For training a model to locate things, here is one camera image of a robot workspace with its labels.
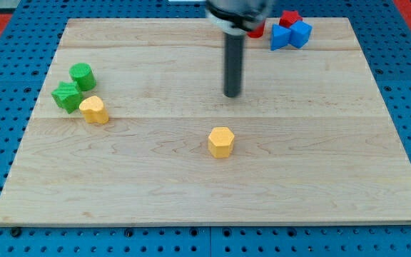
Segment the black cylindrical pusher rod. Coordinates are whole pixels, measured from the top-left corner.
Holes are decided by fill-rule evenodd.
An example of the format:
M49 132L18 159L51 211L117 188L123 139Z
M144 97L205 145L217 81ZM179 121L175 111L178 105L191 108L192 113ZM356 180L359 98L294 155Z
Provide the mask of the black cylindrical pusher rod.
M238 97L241 93L244 43L243 35L225 34L223 93L228 98Z

